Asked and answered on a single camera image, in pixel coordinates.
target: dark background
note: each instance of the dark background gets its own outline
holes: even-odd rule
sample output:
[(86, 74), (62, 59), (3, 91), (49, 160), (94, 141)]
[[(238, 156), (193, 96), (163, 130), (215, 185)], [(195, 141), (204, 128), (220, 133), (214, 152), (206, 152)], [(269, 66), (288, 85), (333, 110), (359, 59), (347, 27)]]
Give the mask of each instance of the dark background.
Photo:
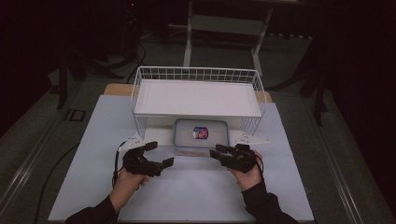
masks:
[[(187, 1), (133, 1), (134, 16), (149, 30), (166, 35), (167, 23), (185, 24)], [(206, 1), (198, 10), (224, 16)], [(276, 7), (271, 34), (313, 36), (296, 74), (325, 73), (326, 88), (352, 131), (361, 154), (396, 214), (396, 6), (393, 1), (337, 1), (338, 9)], [(134, 51), (122, 45), (129, 34), (121, 1), (3, 1), (0, 6), (0, 135), (50, 88), (47, 74), (58, 67), (60, 42), (70, 40), (91, 58)], [(267, 5), (256, 7), (260, 17)], [(322, 15), (320, 20), (312, 19)]]

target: wire basket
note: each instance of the wire basket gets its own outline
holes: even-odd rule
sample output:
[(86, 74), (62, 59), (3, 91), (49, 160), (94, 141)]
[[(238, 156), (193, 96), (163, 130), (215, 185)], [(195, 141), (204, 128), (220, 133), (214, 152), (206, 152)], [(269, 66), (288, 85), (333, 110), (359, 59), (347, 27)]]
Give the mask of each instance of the wire basket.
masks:
[[(148, 117), (135, 115), (135, 107), (139, 97), (140, 85), (144, 79), (167, 79), (186, 81), (229, 82), (251, 84), (256, 94), (257, 103), (263, 116), (265, 111), (265, 93), (260, 74), (256, 70), (233, 68), (209, 67), (166, 67), (166, 66), (140, 66), (136, 71), (134, 87), (132, 90), (132, 112), (137, 132), (144, 138)], [(243, 131), (253, 135), (262, 119), (243, 118)]]

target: label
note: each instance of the label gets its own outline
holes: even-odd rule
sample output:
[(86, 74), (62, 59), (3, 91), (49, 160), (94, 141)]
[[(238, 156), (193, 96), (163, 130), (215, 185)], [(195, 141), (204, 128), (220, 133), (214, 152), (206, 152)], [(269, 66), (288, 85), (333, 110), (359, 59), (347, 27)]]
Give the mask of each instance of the label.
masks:
[(192, 136), (194, 139), (206, 139), (209, 136), (209, 130), (206, 127), (195, 127)]

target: floor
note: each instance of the floor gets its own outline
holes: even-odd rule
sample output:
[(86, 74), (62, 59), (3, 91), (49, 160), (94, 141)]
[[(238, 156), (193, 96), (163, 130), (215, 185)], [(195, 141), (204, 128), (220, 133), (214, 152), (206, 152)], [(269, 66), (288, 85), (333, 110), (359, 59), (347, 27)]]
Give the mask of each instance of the floor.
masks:
[[(197, 36), (191, 66), (253, 68), (248, 48), (221, 45), (221, 39), (213, 41), (207, 35)], [(146, 34), (138, 54), (146, 55), (146, 65), (181, 66), (184, 39), (184, 32), (172, 33), (167, 41)], [(309, 43), (309, 39), (297, 37), (266, 37), (260, 53), (263, 85), (272, 86), (291, 77)], [(35, 218), (37, 223), (50, 223), (47, 218), (73, 160), (73, 147), (84, 134), (99, 95), (108, 83), (124, 83), (134, 66), (130, 64), (114, 71), (124, 79), (109, 79), (93, 71), (85, 81), (69, 77), (68, 100), (62, 110), (56, 110), (57, 95), (45, 94), (0, 139), (0, 192), (6, 193), (0, 202), (1, 223), (32, 223)], [(57, 72), (49, 74), (55, 83)], [(323, 127), (319, 128), (312, 116), (313, 99), (302, 98), (298, 93), (302, 84), (270, 93), (282, 118), (316, 222), (395, 223), (332, 100), (332, 93), (325, 92), (328, 112), (322, 113)], [(85, 119), (65, 120), (69, 109), (85, 111)], [(12, 191), (9, 186), (19, 187)]]

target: white table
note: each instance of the white table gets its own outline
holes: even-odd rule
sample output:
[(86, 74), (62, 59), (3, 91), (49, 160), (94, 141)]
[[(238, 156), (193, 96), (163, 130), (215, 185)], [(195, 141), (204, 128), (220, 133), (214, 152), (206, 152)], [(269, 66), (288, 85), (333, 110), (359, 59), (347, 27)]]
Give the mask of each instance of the white table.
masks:
[[(69, 168), (49, 220), (62, 221), (95, 206), (111, 191), (115, 152), (136, 133), (129, 96), (102, 95)], [(282, 122), (273, 103), (267, 104), (257, 136), (271, 143), (257, 145), (263, 155), (269, 192), (282, 210), (297, 220), (313, 220)], [(145, 154), (149, 160), (173, 157), (169, 147)], [(123, 222), (252, 222), (234, 177), (210, 158), (175, 157), (174, 166), (150, 179), (121, 210)]]

